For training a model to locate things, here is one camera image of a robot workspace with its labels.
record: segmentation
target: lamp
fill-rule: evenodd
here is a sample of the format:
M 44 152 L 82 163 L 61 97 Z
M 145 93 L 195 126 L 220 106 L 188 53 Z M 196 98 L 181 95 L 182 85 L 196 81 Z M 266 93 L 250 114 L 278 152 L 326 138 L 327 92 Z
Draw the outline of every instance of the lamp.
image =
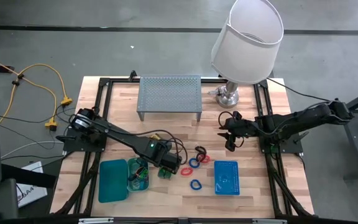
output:
M 211 53 L 212 67 L 228 80 L 211 92 L 219 105 L 236 106 L 238 84 L 256 84 L 269 76 L 283 34 L 281 17 L 267 0 L 234 3 Z

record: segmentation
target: lamp base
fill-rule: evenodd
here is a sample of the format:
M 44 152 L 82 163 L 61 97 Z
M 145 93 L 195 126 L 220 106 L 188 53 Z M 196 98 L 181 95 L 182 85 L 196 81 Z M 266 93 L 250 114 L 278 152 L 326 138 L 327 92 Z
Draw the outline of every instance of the lamp base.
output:
M 228 82 L 226 86 L 220 86 L 216 94 L 216 102 L 223 108 L 232 108 L 239 102 L 237 84 Z

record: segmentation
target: power cord plug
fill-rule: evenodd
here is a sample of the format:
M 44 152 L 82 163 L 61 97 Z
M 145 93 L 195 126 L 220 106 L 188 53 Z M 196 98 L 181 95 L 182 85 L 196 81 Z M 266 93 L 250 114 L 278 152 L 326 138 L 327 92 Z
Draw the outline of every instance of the power cord plug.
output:
M 73 99 L 71 99 L 71 98 L 65 96 L 64 99 L 60 102 L 60 104 L 61 104 L 62 106 L 67 106 L 67 105 L 69 105 L 69 104 L 72 103 L 72 102 L 73 102 Z
M 49 122 L 45 123 L 45 127 L 49 128 L 49 130 L 51 130 L 51 131 L 56 131 L 57 122 L 53 118 L 50 118 Z

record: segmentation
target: white paper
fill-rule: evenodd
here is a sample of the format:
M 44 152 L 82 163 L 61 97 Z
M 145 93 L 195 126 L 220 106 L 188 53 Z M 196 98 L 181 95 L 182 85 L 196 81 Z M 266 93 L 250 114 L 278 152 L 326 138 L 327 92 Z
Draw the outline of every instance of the white paper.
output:
M 41 162 L 35 162 L 33 164 L 23 167 L 22 169 L 34 169 L 33 172 L 43 173 L 42 167 L 40 166 L 42 166 Z M 16 187 L 19 208 L 48 195 L 47 189 L 45 187 L 36 187 L 27 184 L 17 184 L 17 186 L 20 188 L 20 190 L 22 190 L 24 195 L 23 199 L 21 199 L 22 192 L 20 192 L 20 190 Z

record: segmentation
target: gray floor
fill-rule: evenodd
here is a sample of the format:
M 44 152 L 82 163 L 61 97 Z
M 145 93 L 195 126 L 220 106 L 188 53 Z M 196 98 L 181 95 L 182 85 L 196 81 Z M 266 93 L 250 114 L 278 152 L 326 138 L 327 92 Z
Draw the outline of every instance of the gray floor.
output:
M 219 0 L 0 0 L 0 24 L 109 27 L 220 28 L 234 1 Z M 358 0 L 272 1 L 286 29 L 358 30 Z M 20 70 L 33 63 L 55 67 L 77 100 L 85 75 L 203 74 L 216 76 L 209 65 L 218 34 L 137 32 L 0 31 L 0 61 Z M 44 68 L 26 74 L 52 88 L 61 98 L 57 77 Z M 358 36 L 286 35 L 274 68 L 275 77 L 303 93 L 349 101 L 358 95 Z M 0 114 L 11 92 L 13 75 L 0 74 Z M 288 92 L 291 109 L 302 110 L 313 99 Z M 9 116 L 41 120 L 52 114 L 52 97 L 24 83 Z M 3 122 L 38 141 L 49 141 L 43 124 Z M 59 126 L 58 133 L 64 130 Z M 1 152 L 30 141 L 1 129 Z M 306 174 L 315 213 L 324 218 L 358 221 L 358 182 L 345 184 L 343 175 L 358 171 L 358 158 L 348 145 L 343 127 L 325 125 L 302 140 Z M 16 155 L 61 154 L 34 146 Z M 7 163 L 24 166 L 30 159 Z

